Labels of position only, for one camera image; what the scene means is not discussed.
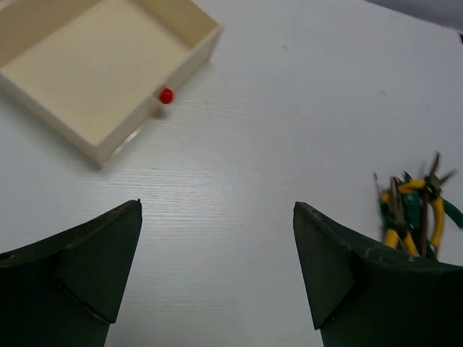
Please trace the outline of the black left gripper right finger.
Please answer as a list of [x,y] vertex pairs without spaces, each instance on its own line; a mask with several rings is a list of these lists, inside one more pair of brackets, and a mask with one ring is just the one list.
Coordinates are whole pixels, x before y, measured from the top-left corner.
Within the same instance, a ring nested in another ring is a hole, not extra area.
[[294,238],[313,326],[325,346],[460,346],[462,268],[415,257],[304,202]]

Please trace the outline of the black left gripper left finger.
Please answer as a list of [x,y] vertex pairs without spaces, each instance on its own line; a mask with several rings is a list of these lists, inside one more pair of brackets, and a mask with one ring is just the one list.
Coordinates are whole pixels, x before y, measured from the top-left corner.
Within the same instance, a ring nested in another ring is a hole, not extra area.
[[1,254],[1,345],[104,346],[142,222],[141,202],[129,200]]

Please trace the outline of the green handled cutters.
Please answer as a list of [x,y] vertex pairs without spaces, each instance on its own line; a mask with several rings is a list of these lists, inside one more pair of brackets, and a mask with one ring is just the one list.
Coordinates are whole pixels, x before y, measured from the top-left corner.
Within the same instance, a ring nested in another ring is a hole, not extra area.
[[[404,173],[404,178],[399,180],[399,191],[402,196],[402,202],[405,209],[405,218],[409,224],[409,230],[412,234],[413,241],[417,246],[417,250],[420,253],[420,235],[421,235],[421,212],[422,212],[422,198],[421,193],[425,186],[423,179],[413,179],[407,172]],[[444,200],[445,216],[449,216],[450,219],[459,227],[462,227],[462,212],[455,207],[453,204]],[[435,256],[433,250],[430,247],[429,239],[433,232],[434,219],[433,210],[430,204],[428,204],[428,248],[426,258],[436,260],[438,257]],[[402,246],[399,245],[397,249],[402,250]]]

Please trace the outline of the yellow needle-nose pliers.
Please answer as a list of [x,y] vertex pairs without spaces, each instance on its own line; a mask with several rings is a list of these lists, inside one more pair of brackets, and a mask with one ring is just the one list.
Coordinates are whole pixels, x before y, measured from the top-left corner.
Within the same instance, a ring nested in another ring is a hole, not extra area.
[[444,186],[450,179],[452,179],[458,173],[458,170],[453,168],[447,173],[439,176],[438,170],[441,165],[441,153],[437,151],[435,153],[433,162],[431,163],[428,173],[424,176],[425,186],[423,193],[426,197],[426,202],[430,204],[433,210],[434,226],[433,232],[429,239],[430,247],[433,250],[435,256],[438,256],[441,241],[443,238],[444,227],[445,227],[445,208],[444,200],[441,196],[442,186]]

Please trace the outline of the long brown hex key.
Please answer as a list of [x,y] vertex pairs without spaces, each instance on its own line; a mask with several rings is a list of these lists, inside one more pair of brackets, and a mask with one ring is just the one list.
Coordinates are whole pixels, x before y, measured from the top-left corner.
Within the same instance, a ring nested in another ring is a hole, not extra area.
[[420,250],[421,257],[426,258],[428,248],[428,199],[429,191],[425,187],[421,193],[422,198],[422,212],[421,212],[421,235],[420,235]]

